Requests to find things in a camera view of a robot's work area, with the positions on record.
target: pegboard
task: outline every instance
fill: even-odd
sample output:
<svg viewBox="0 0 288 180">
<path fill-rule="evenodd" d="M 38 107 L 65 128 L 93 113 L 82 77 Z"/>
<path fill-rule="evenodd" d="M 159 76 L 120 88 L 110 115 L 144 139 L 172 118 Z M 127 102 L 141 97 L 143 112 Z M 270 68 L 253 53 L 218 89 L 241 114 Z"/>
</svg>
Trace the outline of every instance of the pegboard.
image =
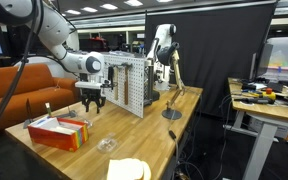
<svg viewBox="0 0 288 180">
<path fill-rule="evenodd" d="M 118 69 L 117 75 L 117 88 L 118 92 L 111 88 L 105 88 L 104 94 L 106 99 L 130 112 L 143 118 L 144 113 L 144 58 L 134 58 L 116 55 L 106 55 L 104 54 L 105 68 L 104 76 L 108 77 L 109 66 L 115 66 Z M 128 69 L 128 104 L 125 104 L 124 95 L 124 83 L 126 81 L 125 66 L 123 63 L 131 65 Z"/>
</svg>

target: ceiling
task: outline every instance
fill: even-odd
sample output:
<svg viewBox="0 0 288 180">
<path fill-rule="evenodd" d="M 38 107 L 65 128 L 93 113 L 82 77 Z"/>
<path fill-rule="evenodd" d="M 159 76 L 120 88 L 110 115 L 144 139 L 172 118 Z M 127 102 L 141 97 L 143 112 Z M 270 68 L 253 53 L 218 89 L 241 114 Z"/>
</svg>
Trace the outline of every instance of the ceiling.
<svg viewBox="0 0 288 180">
<path fill-rule="evenodd" d="M 263 2 L 263 0 L 173 0 L 159 3 L 157 0 L 139 0 L 142 6 L 133 7 L 124 3 L 127 0 L 52 0 L 53 4 L 77 29 L 94 29 L 105 27 L 130 27 L 145 24 L 145 11 L 161 12 L 175 9 L 189 9 L 194 7 L 209 7 L 214 4 L 228 4 L 241 2 Z M 118 7 L 116 10 L 107 10 L 100 6 L 112 4 Z M 97 10 L 95 13 L 81 10 L 91 7 Z M 67 10 L 79 11 L 81 14 L 69 14 Z M 274 17 L 284 18 L 288 16 L 288 0 L 280 0 Z"/>
<path fill-rule="evenodd" d="M 53 4 L 60 10 L 61 13 L 65 14 L 70 20 L 79 19 L 90 19 L 98 17 L 110 17 L 117 15 L 127 15 L 134 13 L 144 13 L 148 11 L 158 11 L 175 9 L 182 7 L 190 7 L 197 5 L 208 5 L 214 3 L 228 3 L 228 2 L 245 2 L 247 0 L 173 0 L 171 2 L 159 3 L 157 0 L 139 0 L 143 3 L 142 6 L 133 7 L 125 4 L 127 0 L 51 0 Z M 107 10 L 100 6 L 104 4 L 112 4 L 118 7 L 116 10 Z M 81 10 L 84 7 L 91 7 L 97 10 L 95 13 L 90 13 Z M 288 8 L 288 0 L 280 0 L 278 8 Z M 79 11 L 81 14 L 73 15 L 69 14 L 67 10 Z"/>
</svg>

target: desk lamp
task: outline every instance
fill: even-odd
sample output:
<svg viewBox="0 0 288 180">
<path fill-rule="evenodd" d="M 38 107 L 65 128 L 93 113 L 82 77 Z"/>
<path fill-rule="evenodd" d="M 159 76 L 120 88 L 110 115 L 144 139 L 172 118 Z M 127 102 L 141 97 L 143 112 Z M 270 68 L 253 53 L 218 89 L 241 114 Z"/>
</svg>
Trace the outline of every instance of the desk lamp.
<svg viewBox="0 0 288 180">
<path fill-rule="evenodd" d="M 178 61 L 179 61 L 179 55 L 177 52 L 177 49 L 179 48 L 179 44 L 177 42 L 173 42 L 170 47 L 162 48 L 160 51 L 157 52 L 158 60 L 164 65 L 169 66 L 173 65 L 174 72 L 175 72 L 175 79 L 176 79 L 176 85 L 177 90 L 175 94 L 173 95 L 171 100 L 168 100 L 166 105 L 166 110 L 162 112 L 163 117 L 171 120 L 176 120 L 182 117 L 182 113 L 172 109 L 175 100 L 177 97 L 181 94 L 181 92 L 184 92 L 184 84 L 181 79 L 180 70 L 178 67 Z"/>
</svg>

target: lamp base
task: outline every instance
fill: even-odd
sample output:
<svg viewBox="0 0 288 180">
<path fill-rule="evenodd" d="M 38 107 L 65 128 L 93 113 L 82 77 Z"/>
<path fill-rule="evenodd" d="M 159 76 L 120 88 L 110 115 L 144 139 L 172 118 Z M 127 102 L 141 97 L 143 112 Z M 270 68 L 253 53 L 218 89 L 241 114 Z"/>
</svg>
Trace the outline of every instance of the lamp base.
<svg viewBox="0 0 288 180">
<path fill-rule="evenodd" d="M 182 113 L 177 111 L 177 110 L 173 110 L 173 109 L 166 109 L 162 112 L 163 117 L 170 119 L 170 120 L 177 120 L 180 119 L 182 117 Z"/>
</svg>

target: desk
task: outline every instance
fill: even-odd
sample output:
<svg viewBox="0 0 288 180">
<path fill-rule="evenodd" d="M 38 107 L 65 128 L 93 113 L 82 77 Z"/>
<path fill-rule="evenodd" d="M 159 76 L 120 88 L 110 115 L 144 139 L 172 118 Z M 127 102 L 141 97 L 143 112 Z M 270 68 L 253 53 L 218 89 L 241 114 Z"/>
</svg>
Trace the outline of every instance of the desk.
<svg viewBox="0 0 288 180">
<path fill-rule="evenodd" d="M 152 179 L 162 179 L 176 149 L 168 129 L 173 130 L 177 139 L 182 137 L 194 115 L 199 94 L 202 93 L 200 88 L 187 89 L 189 91 L 176 100 L 175 108 L 183 115 L 176 121 L 165 119 L 161 115 L 166 108 L 166 101 L 175 93 L 174 90 L 161 93 L 159 101 L 145 107 L 143 119 L 109 101 L 102 107 L 100 114 L 96 114 L 94 103 L 90 104 L 88 113 L 85 113 L 85 107 L 81 103 L 71 105 L 70 109 L 75 110 L 81 119 L 83 117 L 93 122 L 93 127 L 89 129 L 89 140 L 76 152 L 32 143 L 28 130 L 23 129 L 23 123 L 7 128 L 6 133 L 64 179 L 106 179 L 109 160 L 123 158 L 146 161 L 150 166 Z M 53 115 L 67 112 L 67 108 L 63 108 L 53 112 Z M 100 153 L 96 145 L 110 132 L 116 134 L 114 138 L 118 141 L 118 146 L 110 153 Z"/>
<path fill-rule="evenodd" d="M 238 83 L 232 78 L 229 78 L 228 81 L 231 93 L 241 90 L 241 83 Z M 247 113 L 255 119 L 263 121 L 263 127 L 257 134 L 256 141 L 243 177 L 244 180 L 258 179 L 268 152 L 271 148 L 278 125 L 288 127 L 288 107 L 261 104 L 254 104 L 250 106 L 238 101 L 233 101 L 232 105 L 233 109 L 238 111 L 237 119 L 232 127 L 232 130 L 247 133 L 247 130 L 241 129 L 244 113 Z"/>
</svg>

